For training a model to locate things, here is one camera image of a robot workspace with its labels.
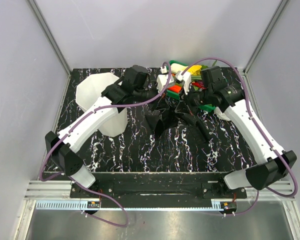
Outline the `black trash bag roll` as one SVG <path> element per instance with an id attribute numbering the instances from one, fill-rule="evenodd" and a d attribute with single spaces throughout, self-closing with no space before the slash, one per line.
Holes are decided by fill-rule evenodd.
<path id="1" fill-rule="evenodd" d="M 197 142 L 208 143 L 212 139 L 202 120 L 191 118 L 187 120 L 187 124 L 189 132 Z"/>

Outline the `white faceted trash bin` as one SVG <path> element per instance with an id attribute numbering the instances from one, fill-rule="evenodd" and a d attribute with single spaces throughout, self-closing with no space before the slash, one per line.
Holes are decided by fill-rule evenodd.
<path id="1" fill-rule="evenodd" d="M 118 76 L 110 72 L 91 74 L 76 88 L 75 102 L 85 113 L 93 106 L 108 85 L 114 84 Z M 117 116 L 109 119 L 98 130 L 108 137 L 122 134 L 127 126 L 127 109 L 124 108 Z"/>

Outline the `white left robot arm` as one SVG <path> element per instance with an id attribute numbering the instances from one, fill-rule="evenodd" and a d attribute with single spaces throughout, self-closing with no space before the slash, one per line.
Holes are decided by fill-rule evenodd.
<path id="1" fill-rule="evenodd" d="M 76 97 L 84 110 L 74 123 L 45 136 L 47 154 L 45 160 L 52 160 L 60 172 L 75 181 L 81 192 L 88 198 L 97 195 L 99 186 L 96 178 L 77 155 L 84 142 L 96 131 L 108 137 L 121 134 L 127 125 L 127 117 L 122 114 L 132 104 L 113 104 L 112 100 L 102 96 L 102 91 L 110 88 L 111 92 L 119 88 L 119 77 L 111 72 L 91 74 L 78 85 Z"/>

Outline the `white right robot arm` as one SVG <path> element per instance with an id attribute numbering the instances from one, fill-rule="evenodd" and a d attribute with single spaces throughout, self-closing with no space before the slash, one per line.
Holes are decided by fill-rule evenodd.
<path id="1" fill-rule="evenodd" d="M 189 72 L 179 71 L 175 77 L 183 82 L 186 100 L 192 106 L 203 104 L 215 106 L 236 126 L 252 151 L 256 164 L 225 175 L 223 182 L 217 186 L 217 192 L 221 197 L 229 198 L 238 188 L 253 187 L 256 190 L 268 188 L 290 173 L 297 160 L 296 154 L 292 150 L 284 150 L 277 143 L 253 111 L 241 86 L 229 85 L 219 66 L 208 67 L 201 71 L 203 90 L 190 91 L 192 76 Z"/>

